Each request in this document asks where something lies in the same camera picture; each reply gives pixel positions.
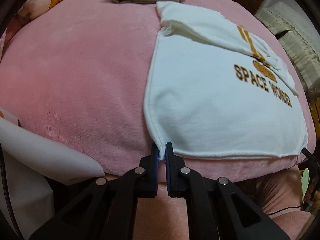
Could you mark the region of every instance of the black cable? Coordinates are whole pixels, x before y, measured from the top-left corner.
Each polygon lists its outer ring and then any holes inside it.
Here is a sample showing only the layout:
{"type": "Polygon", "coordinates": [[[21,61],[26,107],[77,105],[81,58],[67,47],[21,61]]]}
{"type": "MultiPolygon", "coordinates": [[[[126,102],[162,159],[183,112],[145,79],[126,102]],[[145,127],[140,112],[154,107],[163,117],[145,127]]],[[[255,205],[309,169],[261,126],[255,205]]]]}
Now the black cable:
{"type": "Polygon", "coordinates": [[[20,228],[19,228],[18,223],[16,221],[16,218],[14,216],[12,205],[11,205],[9,189],[8,189],[8,182],[7,182],[7,175],[6,175],[6,172],[5,172],[5,165],[4,165],[4,155],[3,155],[1,143],[0,143],[0,170],[1,170],[1,179],[2,179],[4,198],[5,198],[5,202],[7,204],[8,212],[9,212],[13,227],[16,230],[16,233],[17,233],[18,237],[21,240],[23,240],[24,238],[22,236],[22,233],[20,231],[20,228]]]}
{"type": "Polygon", "coordinates": [[[278,210],[278,211],[276,211],[276,212],[273,212],[273,213],[271,213],[271,214],[267,214],[267,216],[271,216],[271,215],[277,214],[277,213],[279,213],[279,212],[281,212],[281,211],[283,211],[283,210],[289,209],[289,208],[300,208],[300,207],[302,207],[302,206],[303,206],[303,205],[298,206],[298,207],[287,207],[287,208],[283,208],[283,209],[278,210]]]}

